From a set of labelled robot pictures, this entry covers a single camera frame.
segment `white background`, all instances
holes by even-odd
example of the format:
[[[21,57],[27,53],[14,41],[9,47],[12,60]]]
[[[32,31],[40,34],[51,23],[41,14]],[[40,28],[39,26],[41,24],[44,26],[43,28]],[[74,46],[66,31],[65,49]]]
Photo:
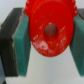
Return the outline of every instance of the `white background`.
[[[84,8],[84,0],[76,0]],[[14,7],[25,7],[26,0],[0,0],[0,23]],[[69,47],[53,58],[41,56],[31,48],[27,77],[6,78],[7,84],[84,84],[73,61]]]

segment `green object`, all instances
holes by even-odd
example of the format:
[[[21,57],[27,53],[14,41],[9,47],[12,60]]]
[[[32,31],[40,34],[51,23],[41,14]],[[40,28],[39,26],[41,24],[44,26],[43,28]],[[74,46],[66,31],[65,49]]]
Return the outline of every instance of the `green object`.
[[[26,76],[30,56],[29,18],[23,13],[15,34],[13,35],[16,63],[19,76]]]
[[[70,50],[81,76],[84,76],[84,20],[79,15],[74,18],[74,35]]]

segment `white surface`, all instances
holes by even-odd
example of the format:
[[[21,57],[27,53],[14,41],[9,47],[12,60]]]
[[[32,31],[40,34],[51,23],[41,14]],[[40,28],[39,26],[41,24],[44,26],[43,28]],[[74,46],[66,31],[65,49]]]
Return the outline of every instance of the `white surface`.
[[[84,8],[84,0],[76,0],[78,8]],[[14,7],[25,7],[26,0],[0,0],[0,22]],[[32,47],[27,77],[6,78],[7,84],[84,84],[79,76],[69,47],[57,57],[41,56]]]

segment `dark green block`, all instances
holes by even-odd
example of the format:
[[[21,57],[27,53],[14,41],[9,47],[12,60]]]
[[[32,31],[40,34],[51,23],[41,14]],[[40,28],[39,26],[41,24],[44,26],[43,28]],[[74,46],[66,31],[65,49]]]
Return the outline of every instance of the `dark green block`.
[[[18,75],[26,76],[30,56],[29,18],[23,13],[22,20],[13,36]]]
[[[79,15],[74,18],[74,35],[70,50],[81,76],[84,76],[84,20]]]

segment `red object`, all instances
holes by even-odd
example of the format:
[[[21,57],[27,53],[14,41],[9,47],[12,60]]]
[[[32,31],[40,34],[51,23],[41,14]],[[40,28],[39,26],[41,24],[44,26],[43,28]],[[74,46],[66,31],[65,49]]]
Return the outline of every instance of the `red object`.
[[[61,54],[70,44],[77,15],[74,0],[27,0],[25,12],[30,19],[30,39],[46,57]]]

